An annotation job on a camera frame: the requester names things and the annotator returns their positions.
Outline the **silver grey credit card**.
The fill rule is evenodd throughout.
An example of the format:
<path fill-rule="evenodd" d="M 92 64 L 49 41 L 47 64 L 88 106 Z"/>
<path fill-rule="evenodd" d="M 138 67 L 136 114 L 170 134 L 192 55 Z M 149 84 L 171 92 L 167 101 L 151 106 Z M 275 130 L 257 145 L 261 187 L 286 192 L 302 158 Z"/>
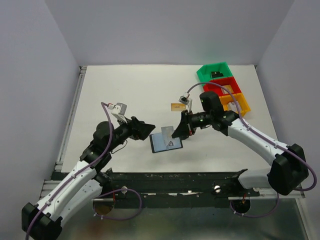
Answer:
<path fill-rule="evenodd" d="M 171 149 L 174 146 L 174 142 L 172 139 L 173 132 L 174 132 L 173 126 L 164 126 L 161 128 L 164 146 L 167 150 Z"/>

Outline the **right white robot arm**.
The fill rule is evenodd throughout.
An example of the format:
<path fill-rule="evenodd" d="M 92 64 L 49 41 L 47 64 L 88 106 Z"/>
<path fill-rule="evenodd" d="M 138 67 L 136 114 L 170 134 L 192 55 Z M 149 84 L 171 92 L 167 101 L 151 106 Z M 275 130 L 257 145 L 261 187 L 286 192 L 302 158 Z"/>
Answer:
<path fill-rule="evenodd" d="M 199 96 L 202 112 L 184 110 L 172 137 L 185 140 L 195 134 L 196 129 L 207 126 L 227 137 L 231 137 L 261 156 L 269 168 L 242 170 L 238 182 L 244 189 L 271 188 L 287 196 L 309 176 L 302 147 L 279 142 L 250 126 L 239 114 L 224 110 L 219 96 L 213 92 L 203 92 Z"/>

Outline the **gold credit card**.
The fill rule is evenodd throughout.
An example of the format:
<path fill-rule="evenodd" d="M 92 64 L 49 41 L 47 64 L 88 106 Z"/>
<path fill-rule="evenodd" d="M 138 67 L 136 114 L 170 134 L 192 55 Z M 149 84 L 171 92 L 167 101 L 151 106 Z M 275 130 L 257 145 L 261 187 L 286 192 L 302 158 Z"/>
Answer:
<path fill-rule="evenodd" d="M 170 110 L 172 112 L 182 112 L 187 109 L 186 105 L 183 103 L 171 103 Z"/>

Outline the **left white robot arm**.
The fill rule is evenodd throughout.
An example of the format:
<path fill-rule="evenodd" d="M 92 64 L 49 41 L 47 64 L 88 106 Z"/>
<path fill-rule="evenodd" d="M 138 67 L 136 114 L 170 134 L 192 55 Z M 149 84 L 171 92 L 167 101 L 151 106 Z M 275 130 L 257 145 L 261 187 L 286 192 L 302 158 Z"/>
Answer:
<path fill-rule="evenodd" d="M 111 160 L 111 152 L 127 139 L 145 140 L 155 125 L 136 117 L 117 128 L 110 121 L 99 123 L 93 140 L 69 174 L 36 204 L 27 203 L 21 211 L 21 228 L 26 239 L 56 240 L 65 224 L 89 201 L 98 197 L 109 177 L 101 170 Z"/>

